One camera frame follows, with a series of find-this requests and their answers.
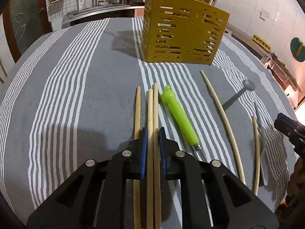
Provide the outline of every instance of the gold utensil holder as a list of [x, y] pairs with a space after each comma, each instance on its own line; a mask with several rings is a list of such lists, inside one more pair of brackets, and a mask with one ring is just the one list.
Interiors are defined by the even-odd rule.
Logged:
[[204, 0], [146, 0], [144, 60], [212, 64], [229, 15]]

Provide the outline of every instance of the brown door frame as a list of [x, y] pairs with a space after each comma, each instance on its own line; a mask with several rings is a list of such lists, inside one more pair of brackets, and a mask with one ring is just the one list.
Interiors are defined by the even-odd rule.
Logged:
[[52, 26], [48, 19], [47, 5], [45, 0], [37, 0], [39, 8], [40, 22], [43, 28], [44, 33], [52, 32]]
[[16, 42], [15, 34], [13, 31], [12, 21], [11, 21], [11, 11], [10, 11], [10, 2], [6, 5], [3, 10], [3, 27], [5, 32], [5, 37], [7, 44], [9, 46], [10, 52], [15, 63], [20, 59], [21, 54]]

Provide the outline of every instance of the green handle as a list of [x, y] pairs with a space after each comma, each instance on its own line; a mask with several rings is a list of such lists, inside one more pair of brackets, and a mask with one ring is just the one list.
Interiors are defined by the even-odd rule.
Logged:
[[198, 137], [186, 116], [180, 103], [176, 100], [176, 94], [170, 89], [169, 85], [165, 86], [165, 91], [161, 95], [162, 101], [167, 104], [170, 109], [171, 114], [177, 121], [181, 131], [184, 133], [188, 139], [190, 145], [195, 145], [199, 143]]

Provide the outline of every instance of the stainless steel countertop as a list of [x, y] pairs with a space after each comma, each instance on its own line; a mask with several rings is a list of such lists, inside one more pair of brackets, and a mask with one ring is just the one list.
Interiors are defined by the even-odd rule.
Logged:
[[101, 13], [107, 13], [111, 11], [118, 11], [118, 10], [124, 10], [124, 9], [136, 9], [136, 8], [144, 8], [144, 6], [132, 6], [132, 5], [126, 5], [126, 4], [105, 4], [101, 6], [95, 6], [91, 8], [87, 8], [81, 11], [75, 11], [72, 13], [68, 13], [63, 18], [63, 24], [70, 23], [72, 21], [91, 16]]

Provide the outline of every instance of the yellow perforated basket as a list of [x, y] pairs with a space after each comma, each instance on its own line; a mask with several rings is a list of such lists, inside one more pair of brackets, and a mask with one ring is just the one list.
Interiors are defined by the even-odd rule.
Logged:
[[210, 65], [229, 15], [204, 0], [146, 0], [144, 60]]

